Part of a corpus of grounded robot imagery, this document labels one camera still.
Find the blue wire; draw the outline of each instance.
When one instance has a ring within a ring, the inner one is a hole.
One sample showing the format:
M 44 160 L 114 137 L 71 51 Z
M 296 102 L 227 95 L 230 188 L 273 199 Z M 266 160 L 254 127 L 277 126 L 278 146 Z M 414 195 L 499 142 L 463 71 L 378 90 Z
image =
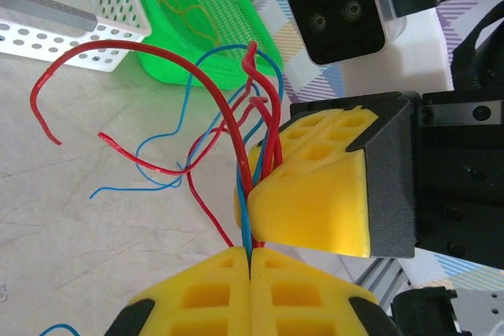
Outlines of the blue wire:
M 68 332 L 70 332 L 72 334 L 72 336 L 80 336 L 79 332 L 77 332 L 72 326 L 69 326 L 68 324 L 55 324 L 52 327 L 47 328 L 44 332 L 42 332 L 40 334 L 40 336 L 46 336 L 47 334 L 49 334 L 53 330 L 57 330 L 57 329 L 67 330 Z
M 234 44 L 234 45 L 227 45 L 227 46 L 219 46 L 219 47 L 216 47 L 215 49 L 212 49 L 212 50 L 209 50 L 207 51 L 206 53 L 204 53 L 195 63 L 196 67 L 199 67 L 205 60 L 206 58 L 210 57 L 211 55 L 214 55 L 216 53 L 220 53 L 221 51 L 226 51 L 226 50 L 236 50 L 236 49 L 242 49 L 242 50 L 247 50 L 248 49 L 248 46 L 247 45 L 244 45 L 244 44 Z M 279 90 L 280 90 L 280 86 L 282 88 L 282 91 L 280 92 L 281 95 L 283 97 L 283 91 L 284 91 L 284 78 L 282 77 L 282 72 L 280 71 L 280 67 L 278 67 L 278 65 L 275 63 L 275 61 L 270 57 L 268 56 L 267 54 L 263 53 L 261 50 L 258 50 L 257 51 L 257 54 L 259 54 L 260 57 L 263 57 L 272 67 L 273 69 L 275 70 L 275 73 L 276 73 L 276 77 L 278 79 L 278 83 L 279 83 Z M 159 135 L 155 135 L 153 137 L 150 137 L 149 138 L 149 142 L 154 140 L 154 139 L 157 139 L 157 138 L 163 138 L 163 137 L 170 137 L 170 136 L 173 136 L 175 134 L 177 134 L 180 129 L 182 128 L 182 124 L 183 124 L 183 120 L 185 118 L 185 115 L 186 115 L 186 111 L 187 111 L 187 103 L 189 101 L 189 94 L 191 92 L 191 87 L 192 87 L 192 81 L 193 79 L 195 78 L 194 75 L 190 74 L 189 75 L 189 78 L 187 79 L 187 87 L 186 87 L 186 94 L 184 96 L 184 99 L 183 99 L 183 104 L 182 104 L 182 111 L 180 113 L 180 118 L 179 118 L 179 124 L 177 125 L 175 131 L 171 132 L 171 133 L 168 133 L 168 134 L 159 134 Z M 208 136 L 208 133 L 205 137 L 202 138 L 201 142 L 199 143 L 199 145 L 201 145 L 205 138 Z M 135 156 L 138 157 L 138 153 L 140 152 L 140 150 L 145 146 L 146 144 L 146 141 L 143 141 L 139 148 L 136 150 L 136 154 Z M 142 169 L 142 167 L 140 165 L 136 165 L 137 169 L 140 171 L 140 173 L 143 175 L 143 177 L 145 177 L 147 180 L 151 181 L 152 183 L 154 184 L 157 184 L 157 185 L 164 185 L 162 183 L 158 183 L 154 180 L 152 180 Z
M 259 96 L 260 91 L 259 91 L 259 88 L 258 86 L 255 84 L 255 83 L 252 83 L 252 87 L 254 88 L 254 91 L 256 93 L 257 96 Z M 238 95 L 241 94 L 241 92 L 243 92 L 243 90 L 245 90 L 245 86 L 241 86 L 229 99 L 228 99 L 228 104 L 231 104 L 237 97 Z M 191 161 L 192 161 L 192 158 L 195 156 L 195 154 L 198 152 L 201 144 L 204 142 L 204 140 L 208 137 L 208 134 L 212 131 L 212 129 L 215 127 L 216 123 L 218 122 L 219 118 L 221 117 L 221 114 L 222 113 L 218 113 L 217 116 L 213 119 L 212 123 L 210 124 L 209 128 L 206 130 L 205 134 L 202 136 L 201 140 L 198 142 L 198 144 L 195 146 L 195 149 L 193 150 L 193 152 L 189 155 L 188 159 L 187 159 L 187 162 L 185 164 L 185 167 L 187 167 Z M 157 139 L 157 138 L 162 138 L 162 137 L 165 137 L 167 134 L 159 134 L 159 135 L 154 135 L 152 137 L 149 137 L 148 139 L 146 139 L 145 141 L 143 141 L 139 148 L 136 150 L 136 156 L 139 155 L 139 152 L 140 150 L 142 149 L 142 147 L 144 145 L 146 145 L 148 142 L 150 141 L 153 141 L 154 139 Z M 183 167 L 177 162 L 177 165 L 179 167 L 179 169 L 183 169 Z M 155 183 L 156 185 L 158 185 L 159 187 L 158 188 L 114 188 L 114 187 L 111 187 L 111 186 L 102 186 L 101 188 L 98 188 L 97 190 L 95 190 L 91 196 L 89 196 L 89 199 L 92 200 L 94 196 L 96 196 L 98 193 L 100 193 L 102 190 L 115 190 L 115 191 L 121 191 L 121 192 L 155 192 L 155 191 L 159 191 L 159 190 L 164 190 L 164 189 L 167 189 L 167 188 L 178 188 L 180 186 L 180 184 L 182 183 L 182 176 L 179 176 L 177 177 L 175 180 L 173 180 L 172 182 L 168 183 L 168 184 L 165 184 L 165 183 L 158 183 L 157 181 L 147 177 L 149 179 L 149 181 L 151 181 L 152 183 Z
M 208 52 L 206 52 L 205 54 L 203 54 L 199 59 L 198 61 L 196 62 L 196 66 L 198 67 L 199 65 L 201 65 L 203 63 L 203 61 L 208 58 L 210 55 L 212 54 L 215 54 L 215 53 L 219 53 L 221 51 L 225 51 L 225 50 L 234 50 L 234 49 L 242 49 L 242 50 L 246 50 L 248 48 L 247 45 L 244 45 L 244 44 L 235 44 L 235 45 L 227 45 L 227 46 L 220 46 L 220 47 L 217 47 L 215 49 L 212 49 Z M 282 77 L 282 72 L 280 71 L 280 68 L 278 67 L 278 65 L 275 63 L 275 61 L 269 57 L 267 54 L 263 53 L 262 51 L 258 50 L 258 54 L 263 57 L 272 67 L 273 69 L 275 70 L 275 73 L 276 73 L 276 77 L 278 79 L 278 83 L 279 83 L 279 95 L 280 95 L 280 100 L 282 100 L 283 98 L 283 95 L 284 95 L 284 78 Z M 136 152 L 135 152 L 135 156 L 138 157 L 139 156 L 139 153 L 140 153 L 140 150 L 148 143 L 148 142 L 151 142 L 155 139 L 158 139 L 158 138 L 164 138 L 164 137 L 170 137 L 170 136 L 174 136 L 176 135 L 180 129 L 182 128 L 182 125 L 183 125 L 183 121 L 184 121 L 184 118 L 185 118 L 185 115 L 186 115 L 186 112 L 187 112 L 187 103 L 189 101 L 189 95 L 191 93 L 191 87 L 192 87 L 192 81 L 194 79 L 194 76 L 191 74 L 189 75 L 189 78 L 187 79 L 187 86 L 186 86 L 186 92 L 185 92 L 185 95 L 184 95 L 184 99 L 183 99 L 183 104 L 182 104 L 182 110 L 181 110 L 181 113 L 180 113 L 180 118 L 179 118 L 179 123 L 175 129 L 175 131 L 172 131 L 171 133 L 168 133 L 168 134 L 159 134 L 159 135 L 154 135 L 152 137 L 149 137 L 148 139 L 146 139 L 145 141 L 143 141 L 142 143 L 140 143 L 139 147 L 137 148 Z M 254 89 L 256 90 L 256 94 L 258 94 L 258 89 L 257 87 L 254 87 Z M 235 97 L 238 96 L 238 91 L 229 99 L 228 102 L 232 102 L 232 100 L 235 99 Z M 190 157 L 192 159 L 192 157 L 196 154 L 196 152 L 198 151 L 199 147 L 201 146 L 201 144 L 203 144 L 203 142 L 205 141 L 205 139 L 208 137 L 208 134 L 209 134 L 209 131 L 213 128 L 213 126 L 211 125 L 209 127 L 209 129 L 207 130 L 206 132 L 206 135 L 203 136 L 203 138 L 201 139 L 201 141 L 199 142 L 199 144 L 196 146 L 195 148 L 195 151 L 192 153 L 192 156 Z M 144 178 L 146 178 L 147 180 L 151 181 L 152 183 L 160 186 L 158 188 L 114 188 L 114 187 L 110 187 L 110 186 L 103 186 L 101 188 L 98 188 L 95 192 L 93 192 L 93 194 L 89 197 L 90 199 L 92 199 L 94 196 L 96 196 L 99 192 L 101 192 L 102 190 L 115 190 L 115 191 L 158 191 L 158 190 L 164 190 L 164 189 L 167 189 L 167 188 L 170 188 L 170 187 L 174 187 L 174 185 L 177 183 L 177 186 L 180 185 L 180 181 L 178 181 L 180 178 L 177 178 L 176 180 L 172 181 L 171 183 L 168 183 L 168 184 L 165 184 L 165 183 L 159 183 L 157 182 L 156 180 L 150 178 L 142 169 L 142 167 L 140 165 L 136 165 L 137 169 L 140 171 L 140 173 L 143 175 Z

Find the yellow foam gripper pad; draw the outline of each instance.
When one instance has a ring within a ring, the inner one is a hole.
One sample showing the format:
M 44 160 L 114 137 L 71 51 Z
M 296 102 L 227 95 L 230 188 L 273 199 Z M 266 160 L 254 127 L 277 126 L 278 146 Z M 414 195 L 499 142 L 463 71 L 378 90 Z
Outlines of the yellow foam gripper pad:
M 357 107 L 305 116 L 280 133 L 283 163 L 249 194 L 254 237 L 267 242 L 368 257 L 365 151 L 347 147 L 375 120 Z M 249 153 L 251 169 L 260 147 Z M 239 206 L 235 199 L 239 225 Z

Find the white table surface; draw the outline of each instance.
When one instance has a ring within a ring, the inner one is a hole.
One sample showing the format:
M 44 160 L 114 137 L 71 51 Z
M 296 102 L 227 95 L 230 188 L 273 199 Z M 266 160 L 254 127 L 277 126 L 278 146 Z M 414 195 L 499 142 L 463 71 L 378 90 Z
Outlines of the white table surface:
M 134 54 L 112 74 L 61 68 L 39 95 L 42 114 L 63 142 L 55 146 L 28 101 L 47 66 L 0 56 L 0 285 L 9 295 L 0 303 L 0 334 L 39 335 L 55 323 L 69 323 L 83 336 L 100 335 L 134 293 L 226 246 L 185 182 L 176 190 L 102 192 L 88 199 L 102 185 L 150 186 L 96 134 L 109 133 L 135 151 L 144 138 L 175 128 L 184 87 L 154 81 Z M 284 104 L 286 118 L 288 101 Z M 148 146 L 143 156 L 175 168 L 216 113 L 206 90 L 194 89 L 183 131 Z M 232 216 L 235 156 L 228 137 L 194 178 L 239 243 Z M 346 267 L 335 255 L 288 252 L 349 280 L 368 263 L 353 259 Z

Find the red wire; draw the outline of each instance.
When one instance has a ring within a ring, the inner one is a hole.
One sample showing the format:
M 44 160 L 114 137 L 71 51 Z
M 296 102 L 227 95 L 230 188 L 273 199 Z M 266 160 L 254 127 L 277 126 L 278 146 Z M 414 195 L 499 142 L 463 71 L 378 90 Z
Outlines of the red wire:
M 245 71 L 245 73 L 249 77 L 253 78 L 256 82 L 259 83 L 261 87 L 265 89 L 266 94 L 271 100 L 272 121 L 270 123 L 269 134 L 273 138 L 268 138 L 265 147 L 264 165 L 261 171 L 261 178 L 264 179 L 271 173 L 273 150 L 275 149 L 276 144 L 275 135 L 279 134 L 279 128 L 280 128 L 281 108 L 280 108 L 280 98 L 276 93 L 275 87 L 264 75 L 262 75 L 258 70 L 256 70 L 252 64 L 252 60 L 255 57 L 255 51 L 257 51 L 257 47 L 258 45 L 256 42 L 249 43 L 249 49 L 247 50 L 245 57 L 242 60 L 242 68 L 243 71 Z
M 271 123 L 272 123 L 272 117 L 269 114 L 268 108 L 266 108 L 266 105 L 264 102 L 259 101 L 258 98 L 249 98 L 249 103 L 254 106 L 255 109 L 258 110 L 258 112 L 261 114 L 262 119 L 265 121 L 266 125 L 268 125 L 268 129 L 271 130 Z M 278 133 L 273 134 L 269 132 L 269 135 L 273 139 L 273 147 L 274 147 L 274 153 L 275 153 L 275 168 L 281 165 L 284 162 L 284 156 L 282 154 L 282 145 L 280 142 L 280 136 Z
M 210 92 L 212 97 L 214 98 L 215 102 L 219 106 L 220 111 L 222 112 L 222 116 L 228 125 L 229 129 L 229 134 L 232 139 L 233 146 L 235 148 L 236 152 L 236 158 L 238 161 L 238 166 L 239 166 L 239 173 L 242 178 L 243 182 L 243 189 L 245 190 L 246 195 L 249 194 L 249 192 L 252 190 L 252 187 L 254 186 L 252 183 L 252 176 L 250 174 L 250 166 L 248 163 L 246 151 L 245 151 L 245 146 L 243 144 L 243 139 L 239 131 L 238 124 L 236 123 L 236 120 L 233 116 L 233 113 L 226 102 L 226 99 L 224 98 L 224 95 L 219 91 L 215 83 L 198 67 L 196 67 L 194 64 L 189 62 L 187 59 L 181 57 L 180 55 L 177 55 L 171 51 L 164 50 L 162 48 L 156 47 L 156 46 L 151 46 L 147 44 L 143 44 L 140 42 L 133 42 L 133 41 L 119 41 L 119 40 L 105 40 L 105 41 L 92 41 L 92 42 L 86 42 L 83 43 L 82 45 L 76 46 L 72 48 L 71 50 L 66 51 L 63 55 L 61 55 L 55 62 L 53 62 L 49 68 L 42 74 L 42 76 L 37 80 L 35 83 L 35 86 L 31 90 L 30 94 L 30 106 L 32 112 L 35 114 L 35 117 L 39 121 L 40 125 L 42 126 L 42 129 L 45 131 L 47 137 L 56 143 L 57 145 L 61 145 L 61 142 L 53 135 L 53 133 L 50 131 L 49 126 L 47 125 L 46 121 L 44 120 L 42 114 L 39 111 L 39 108 L 37 106 L 37 97 L 39 95 L 40 90 L 42 89 L 43 85 L 46 83 L 46 81 L 56 72 L 56 70 L 62 66 L 66 61 L 68 61 L 70 58 L 75 57 L 78 54 L 81 54 L 83 52 L 86 52 L 88 50 L 96 50 L 96 49 L 126 49 L 126 50 L 135 50 L 135 51 L 141 51 L 144 53 L 148 54 L 153 54 L 158 57 L 162 57 L 164 59 L 167 59 L 168 61 L 171 61 L 173 63 L 176 63 L 177 65 L 181 66 L 182 68 L 185 68 L 188 70 L 191 74 L 195 76 L 197 80 L 199 80 L 205 87 L 206 89 Z M 259 72 L 254 69 L 254 64 L 251 63 L 254 57 L 250 59 L 250 55 L 247 54 L 247 59 L 248 61 L 243 62 L 243 64 L 247 67 L 248 72 L 252 72 L 254 75 L 252 76 L 256 81 L 259 82 L 257 78 L 260 79 L 265 79 L 265 77 Z M 105 140 L 107 143 L 109 143 L 114 149 L 116 149 L 118 152 L 122 153 L 128 158 L 133 158 L 130 153 L 127 153 L 122 147 L 120 147 L 112 138 L 110 138 L 108 135 L 104 133 L 99 133 L 98 136 Z M 136 163 L 142 165 L 143 167 L 153 169 L 157 172 L 162 172 L 162 173 L 167 173 L 169 175 L 173 175 L 170 173 L 169 170 L 165 170 L 164 168 L 160 168 L 157 166 L 154 166 L 152 164 L 148 164 L 145 161 L 142 161 L 140 159 L 131 159 L 135 161 Z
M 266 98 L 256 98 L 256 99 L 258 100 L 258 103 L 261 103 L 261 104 L 263 104 L 263 102 L 268 101 L 268 99 L 266 99 Z M 243 100 L 244 100 L 243 96 L 241 96 L 240 98 L 238 98 L 238 100 L 236 101 L 236 103 L 232 106 L 232 109 L 238 108 L 238 106 L 240 105 L 241 102 L 243 102 Z M 254 106 L 252 106 L 252 105 L 248 105 L 245 108 L 245 110 L 243 111 L 243 115 L 241 116 L 241 118 L 238 121 L 238 126 L 242 126 L 243 125 L 243 123 L 246 121 L 247 117 L 250 115 L 250 112 L 253 109 L 254 109 Z M 220 123 L 219 127 L 215 127 L 214 129 L 212 129 L 210 131 L 209 134 L 215 133 L 215 135 L 213 136 L 213 138 L 210 141 L 209 145 L 203 151 L 202 155 L 206 154 L 209 151 L 209 149 L 211 149 L 213 147 L 213 145 L 215 145 L 216 141 L 218 140 L 218 138 L 219 138 L 219 136 L 221 135 L 222 132 L 228 132 L 228 130 L 225 128 L 225 122 L 224 121 L 222 121 Z M 199 144 L 199 142 L 201 141 L 201 139 L 204 136 L 205 136 L 205 134 L 202 134 L 202 135 L 199 136 L 198 139 L 195 140 L 195 142 L 192 144 L 191 148 L 189 149 L 189 153 L 187 154 L 188 156 L 192 155 L 192 153 L 194 152 L 196 146 Z M 200 205 L 200 207 L 203 209 L 203 212 L 205 212 L 205 214 L 212 221 L 213 225 L 217 229 L 217 232 L 224 239 L 224 241 L 226 242 L 226 244 L 228 244 L 229 247 L 233 247 L 233 242 L 231 241 L 231 239 L 226 234 L 226 231 L 221 226 L 221 224 L 219 223 L 219 221 L 217 220 L 217 218 L 215 217 L 215 215 L 211 212 L 211 210 L 208 208 L 208 206 L 206 205 L 206 203 L 203 201 L 203 199 L 199 195 L 198 191 L 196 190 L 195 183 L 192 180 L 192 173 L 191 173 L 191 171 L 189 171 L 186 174 L 186 176 L 187 176 L 187 184 L 189 185 L 189 190 L 191 191 L 193 197 L 198 202 L 198 204 Z

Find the cable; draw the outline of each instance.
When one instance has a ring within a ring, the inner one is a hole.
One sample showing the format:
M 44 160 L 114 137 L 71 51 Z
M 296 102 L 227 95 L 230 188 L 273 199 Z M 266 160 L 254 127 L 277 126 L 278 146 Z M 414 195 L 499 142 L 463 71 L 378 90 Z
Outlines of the cable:
M 183 57 L 181 57 L 171 51 L 167 51 L 167 50 L 164 50 L 164 49 L 156 47 L 156 46 L 150 46 L 150 45 L 142 44 L 140 42 L 119 41 L 119 40 L 104 40 L 104 41 L 86 42 L 86 43 L 83 43 L 82 45 L 78 45 L 78 46 L 72 48 L 71 50 L 66 51 L 55 62 L 53 62 L 50 65 L 50 67 L 37 80 L 37 82 L 35 83 L 35 86 L 31 90 L 31 94 L 30 94 L 31 110 L 34 113 L 37 120 L 39 121 L 43 130 L 46 132 L 47 137 L 51 141 L 53 141 L 57 145 L 61 145 L 61 142 L 50 131 L 46 121 L 43 119 L 43 116 L 38 109 L 38 106 L 37 106 L 38 94 L 39 94 L 40 90 L 42 89 L 44 83 L 68 59 L 75 57 L 76 55 L 81 54 L 83 52 L 86 52 L 88 50 L 94 50 L 94 49 L 127 49 L 127 50 L 141 51 L 144 53 L 153 54 L 158 57 L 162 57 L 164 59 L 172 61 L 172 62 L 180 65 L 182 68 L 185 68 L 189 72 L 192 72 L 196 76 L 196 79 L 198 79 L 207 88 L 207 90 L 213 96 L 214 100 L 216 101 L 217 105 L 219 106 L 219 108 L 222 112 L 222 115 L 226 121 L 226 124 L 228 125 L 228 129 L 230 132 L 232 143 L 235 148 L 236 157 L 237 157 L 238 164 L 239 164 L 240 176 L 243 181 L 243 188 L 246 191 L 246 194 L 248 194 L 250 192 L 250 190 L 253 187 L 253 183 L 252 183 L 252 175 L 250 173 L 250 167 L 249 167 L 248 160 L 246 157 L 245 146 L 243 145 L 243 140 L 241 138 L 238 124 L 236 123 L 236 120 L 234 119 L 234 117 L 232 115 L 232 111 L 229 108 L 229 105 L 226 102 L 226 99 L 224 98 L 223 94 L 219 91 L 219 89 L 217 88 L 215 83 L 201 69 L 197 68 L 194 64 L 189 62 L 187 59 L 185 59 L 185 58 L 183 58 Z M 122 149 L 119 145 L 117 145 L 115 143 L 115 141 L 112 138 L 110 138 L 108 135 L 105 135 L 104 133 L 100 132 L 98 134 L 98 136 L 100 138 L 102 138 L 103 140 L 105 140 L 107 143 L 109 143 L 118 152 L 120 152 L 124 156 L 128 157 L 130 160 L 136 161 L 137 163 L 140 163 L 144 167 L 153 168 L 155 171 L 172 174 L 172 173 L 170 173 L 169 170 L 157 167 L 153 164 L 149 164 L 145 161 L 140 160 L 139 158 L 134 157 L 133 155 L 131 155 L 130 153 L 128 153 L 124 149 Z
M 44 332 L 42 332 L 40 334 L 40 336 L 46 336 L 50 332 L 52 332 L 53 330 L 58 330 L 58 329 L 67 330 L 68 332 L 70 332 L 72 334 L 72 336 L 80 336 L 79 332 L 77 332 L 75 330 L 75 328 L 73 328 L 72 326 L 69 326 L 68 324 L 63 324 L 63 323 L 62 324 L 54 324 L 53 326 L 47 328 Z
M 264 102 L 258 101 L 258 98 L 250 98 L 249 103 L 254 106 L 255 109 L 261 114 L 262 119 L 268 124 L 268 129 L 272 129 L 272 117 L 269 114 L 268 108 Z M 275 167 L 278 167 L 280 164 L 284 162 L 284 157 L 282 155 L 282 145 L 280 142 L 280 136 L 278 132 L 274 134 L 274 154 L 275 154 Z
M 236 50 L 236 49 L 241 49 L 241 50 L 248 50 L 249 47 L 247 45 L 243 45 L 243 44 L 236 44 L 236 45 L 227 45 L 227 46 L 220 46 L 220 47 L 217 47 L 215 49 L 212 49 L 212 50 L 209 50 L 208 52 L 206 52 L 205 54 L 203 54 L 195 63 L 196 67 L 199 67 L 200 65 L 202 65 L 202 63 L 206 60 L 206 58 L 216 54 L 216 53 L 220 53 L 221 51 L 226 51 L 226 50 Z M 275 63 L 275 61 L 267 54 L 265 54 L 264 52 L 262 52 L 261 50 L 257 50 L 256 51 L 256 54 L 258 54 L 260 57 L 262 57 L 263 59 L 265 59 L 273 68 L 273 70 L 275 71 L 276 73 L 276 78 L 278 80 L 278 89 L 279 89 L 279 93 L 277 96 L 280 96 L 280 99 L 283 98 L 284 96 L 284 78 L 282 76 L 282 72 L 280 71 L 280 67 L 278 67 L 278 65 Z M 255 61 L 254 59 L 251 59 L 249 57 L 249 61 L 250 61 L 250 66 L 252 66 L 253 69 L 255 69 Z M 148 139 L 146 139 L 145 141 L 143 141 L 140 146 L 138 147 L 138 149 L 136 150 L 136 153 L 135 153 L 135 156 L 137 157 L 140 153 L 140 150 L 148 143 L 148 142 L 151 142 L 157 138 L 163 138 L 163 137 L 169 137 L 169 136 L 172 136 L 172 135 L 175 135 L 177 134 L 180 129 L 182 128 L 182 124 L 183 124 L 183 120 L 184 120 L 184 117 L 185 117 L 185 114 L 186 114 L 186 111 L 187 111 L 187 103 L 189 101 L 189 95 L 190 95 L 190 92 L 191 92 L 191 85 L 192 85 L 192 81 L 194 79 L 194 76 L 192 74 L 189 75 L 189 78 L 187 79 L 187 87 L 186 87 L 186 93 L 184 95 L 184 100 L 183 100 L 183 105 L 182 105 L 182 113 L 180 114 L 180 119 L 179 119 L 179 123 L 177 125 L 177 128 L 175 131 L 173 131 L 172 133 L 168 133 L 168 134 L 160 134 L 160 135 L 155 135 L 153 137 L 150 137 Z M 247 82 L 246 84 L 247 85 L 250 85 L 252 83 L 252 79 L 249 77 L 249 79 L 247 79 Z M 215 124 L 217 123 L 217 121 L 215 120 L 209 127 L 208 130 L 210 130 L 211 128 L 213 128 L 215 126 Z M 140 173 L 143 175 L 143 177 L 145 177 L 147 180 L 150 180 L 152 183 L 156 183 L 157 185 L 162 185 L 162 183 L 158 183 L 158 182 L 154 182 L 153 180 L 150 179 L 150 177 L 142 170 L 142 168 L 137 165 L 136 166 L 138 168 L 138 170 L 140 171 Z
M 197 34 L 197 35 L 200 35 L 201 37 L 203 37 L 204 39 L 209 39 L 210 41 L 212 41 L 213 45 L 214 46 L 218 46 L 221 44 L 221 35 L 219 33 L 219 28 L 217 26 L 217 23 L 215 22 L 215 20 L 210 16 L 209 12 L 206 10 L 205 7 L 199 5 L 199 4 L 195 4 L 195 5 L 192 5 L 184 10 L 182 10 L 182 5 L 180 4 L 180 1 L 179 0 L 175 0 L 175 3 L 178 5 L 179 9 L 176 9 L 175 7 L 173 7 L 170 3 L 168 3 L 166 0 L 157 0 L 158 2 L 159 1 L 162 1 L 162 3 L 167 6 L 172 12 L 176 13 L 177 15 L 181 16 L 182 17 L 182 20 L 183 22 L 189 27 L 189 29 Z M 215 32 L 215 35 L 216 35 L 216 38 L 214 39 L 212 36 L 210 35 L 207 35 L 205 33 L 202 33 L 198 30 L 196 30 L 186 19 L 185 15 L 193 10 L 193 9 L 200 9 L 203 14 L 205 15 L 205 17 L 207 18 L 207 20 L 212 24 L 212 28 L 213 28 L 213 31 Z
M 256 42 L 251 42 L 249 46 L 256 46 L 257 49 L 257 43 Z M 251 50 L 248 50 L 246 53 L 246 57 L 249 57 L 251 54 Z M 269 80 L 262 75 L 257 69 L 254 68 L 254 66 L 250 63 L 250 59 L 243 59 L 242 60 L 242 68 L 243 71 L 247 73 L 250 77 L 252 77 L 256 82 L 261 85 L 268 94 L 270 100 L 271 100 L 271 107 L 272 107 L 272 121 L 271 121 L 271 126 L 270 126 L 270 132 L 273 133 L 273 135 L 277 135 L 279 132 L 280 128 L 280 117 L 281 117 L 281 108 L 280 108 L 280 98 L 278 97 L 275 87 L 269 82 Z M 276 138 L 270 138 L 267 141 L 266 147 L 265 147 L 265 162 L 263 165 L 263 170 L 261 172 L 261 177 L 264 179 L 269 173 L 271 172 L 271 167 L 272 167 L 272 157 L 273 157 L 273 151 L 275 149 L 275 144 L 276 144 Z M 245 194 L 248 195 L 248 191 L 246 190 L 246 186 L 244 186 L 245 189 Z
M 255 92 L 257 95 L 259 95 L 259 89 L 258 87 L 253 84 L 252 87 L 255 89 Z M 232 103 L 237 97 L 238 95 L 245 89 L 245 86 L 241 86 L 229 99 L 228 99 L 228 104 Z M 186 90 L 186 97 L 184 99 L 184 103 L 182 105 L 182 113 L 180 114 L 180 120 L 179 120 L 179 124 L 176 128 L 175 131 L 171 132 L 171 133 L 168 133 L 168 134 L 159 134 L 159 135 L 154 135 L 152 137 L 149 137 L 147 138 L 146 140 L 144 140 L 142 143 L 140 143 L 139 147 L 137 148 L 136 150 L 136 153 L 135 153 L 135 156 L 138 157 L 138 155 L 140 154 L 140 150 L 148 143 L 148 142 L 151 142 L 155 139 L 158 139 L 158 138 L 164 138 L 164 137 L 170 137 L 170 136 L 173 136 L 173 135 L 176 135 L 181 127 L 182 127 L 182 124 L 183 124 L 183 120 L 185 118 L 185 113 L 186 113 L 186 110 L 187 110 L 187 100 L 188 100 L 188 92 L 190 90 Z M 208 130 L 211 130 L 215 124 L 217 123 L 217 121 L 219 120 L 221 116 L 221 113 L 218 113 L 217 116 L 215 117 L 215 119 L 213 120 L 213 122 L 210 124 L 209 126 L 209 129 Z M 196 152 L 198 151 L 199 147 L 200 147 L 201 143 L 198 144 L 196 146 L 196 149 L 195 151 L 192 153 L 192 155 L 190 156 L 190 160 L 187 161 L 186 163 L 186 167 L 189 165 L 189 163 L 191 162 L 191 159 L 192 157 L 196 154 Z M 205 150 L 203 151 L 202 155 L 205 156 L 206 153 L 208 153 L 208 150 Z M 115 188 L 115 187 L 111 187 L 111 186 L 102 186 L 101 188 L 98 188 L 97 190 L 95 190 L 91 196 L 89 197 L 89 199 L 93 199 L 98 193 L 100 193 L 101 191 L 103 190 L 115 190 L 115 191 L 136 191 L 136 192 L 149 192 L 149 191 L 159 191 L 159 190 L 164 190 L 164 189 L 168 189 L 168 188 L 177 188 L 180 186 L 180 184 L 182 183 L 182 176 L 179 176 L 177 179 L 173 180 L 172 182 L 170 183 L 159 183 L 158 181 L 150 178 L 143 170 L 142 168 L 137 164 L 136 167 L 138 168 L 138 170 L 140 171 L 140 173 L 142 173 L 143 177 L 145 177 L 147 180 L 151 181 L 152 183 L 158 185 L 159 187 L 157 188 Z

